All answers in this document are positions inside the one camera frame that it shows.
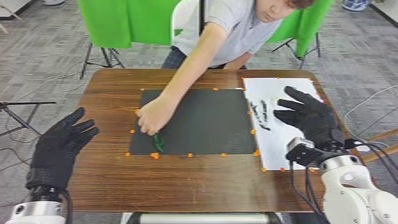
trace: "man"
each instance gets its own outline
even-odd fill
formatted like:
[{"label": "man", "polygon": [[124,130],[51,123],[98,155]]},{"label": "man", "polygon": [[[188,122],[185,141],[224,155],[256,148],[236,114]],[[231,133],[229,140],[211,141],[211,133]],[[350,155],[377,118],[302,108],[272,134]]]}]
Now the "man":
[{"label": "man", "polygon": [[208,3],[201,38],[192,17],[162,66],[178,68],[178,72],[160,97],[138,111],[140,131],[149,135],[170,120],[181,98],[208,67],[240,69],[245,66],[282,18],[313,4],[313,0],[210,0]]}]

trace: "white paper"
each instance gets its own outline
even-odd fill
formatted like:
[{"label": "white paper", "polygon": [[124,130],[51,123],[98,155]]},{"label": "white paper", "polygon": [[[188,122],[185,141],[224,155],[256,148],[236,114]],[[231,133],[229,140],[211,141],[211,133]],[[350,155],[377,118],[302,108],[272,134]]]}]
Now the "white paper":
[{"label": "white paper", "polygon": [[[259,121],[254,116],[252,111],[252,124],[256,129],[256,140],[261,154],[263,168],[266,170],[289,169],[289,162],[284,158],[288,153],[288,143],[295,137],[304,137],[302,131],[274,116],[274,110],[288,110],[288,108],[277,105],[277,100],[293,98],[284,93],[284,87],[291,86],[304,93],[309,93],[313,97],[320,100],[316,89],[313,86],[313,81],[305,78],[245,78],[245,98],[249,103],[258,105],[256,111],[263,116],[261,100],[266,103],[266,128],[265,130],[259,126]],[[295,169],[305,169],[304,166],[295,164]]]}]

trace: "green curtain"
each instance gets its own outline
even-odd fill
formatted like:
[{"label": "green curtain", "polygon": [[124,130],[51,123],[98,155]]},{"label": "green curtain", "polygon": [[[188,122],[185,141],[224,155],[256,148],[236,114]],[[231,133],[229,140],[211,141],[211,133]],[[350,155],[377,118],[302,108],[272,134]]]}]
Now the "green curtain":
[{"label": "green curtain", "polygon": [[268,39],[268,43],[288,38],[297,39],[297,57],[305,55],[332,3],[332,0],[316,0],[309,8],[297,10],[284,19],[277,32]]},{"label": "green curtain", "polygon": [[[170,15],[178,2],[78,0],[92,44],[105,48],[130,48],[131,42],[170,45]],[[268,40],[297,39],[297,57],[305,54],[330,5],[332,0],[316,0],[307,9],[295,11]]]},{"label": "green curtain", "polygon": [[170,14],[179,0],[78,0],[90,41],[130,48],[131,42],[170,45]]}]

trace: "gray carpet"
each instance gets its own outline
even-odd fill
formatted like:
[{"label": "gray carpet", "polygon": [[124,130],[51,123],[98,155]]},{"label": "gray carpet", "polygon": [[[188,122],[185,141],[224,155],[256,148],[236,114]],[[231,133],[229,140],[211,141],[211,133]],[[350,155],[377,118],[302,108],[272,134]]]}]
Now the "gray carpet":
[{"label": "gray carpet", "polygon": [[[11,34],[0,32],[0,101],[57,101],[43,106],[32,125],[44,131],[73,111],[85,84],[98,67],[90,66],[83,81],[78,80],[89,36],[75,1],[55,8],[37,2],[21,14],[23,21],[2,21]],[[321,36],[321,58],[307,57],[304,69],[320,79],[339,115],[369,95],[398,84],[398,29],[371,9],[348,13],[332,7]],[[297,69],[298,62],[288,49],[270,53],[275,44],[265,45],[247,66],[250,69]],[[165,46],[133,44],[121,50],[121,60],[131,68],[160,68],[169,52]],[[348,126],[359,133],[398,106],[398,90],[384,93],[355,111]],[[12,107],[27,116],[30,107]],[[0,113],[0,132],[5,131],[7,116]],[[362,137],[396,128],[398,111],[380,120]],[[0,148],[12,147],[23,158],[32,156],[34,135],[19,131],[0,138]],[[18,162],[11,152],[0,152],[0,169]],[[398,195],[398,187],[378,163],[369,164],[378,186]],[[27,195],[23,189],[27,166],[0,173],[0,206],[16,203]],[[0,207],[0,223],[7,220],[11,206]],[[119,223],[119,214],[75,214],[75,223]]]}]

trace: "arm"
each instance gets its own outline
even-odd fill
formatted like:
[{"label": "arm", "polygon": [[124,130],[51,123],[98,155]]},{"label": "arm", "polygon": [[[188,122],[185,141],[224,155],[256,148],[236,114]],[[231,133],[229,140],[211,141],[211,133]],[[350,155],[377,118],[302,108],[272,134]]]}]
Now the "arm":
[{"label": "arm", "polygon": [[208,65],[215,58],[226,39],[226,30],[215,23],[208,23],[195,49],[188,55],[162,93],[162,96],[169,97],[176,103],[179,102],[190,86],[208,69]]},{"label": "arm", "polygon": [[137,114],[140,117],[140,132],[149,135],[154,135],[170,120],[185,93],[208,69],[226,39],[226,29],[210,22],[199,38],[197,47],[185,59],[160,97],[147,103]]},{"label": "arm", "polygon": [[240,69],[245,65],[249,59],[252,58],[252,54],[247,52],[226,65],[224,69]]}]

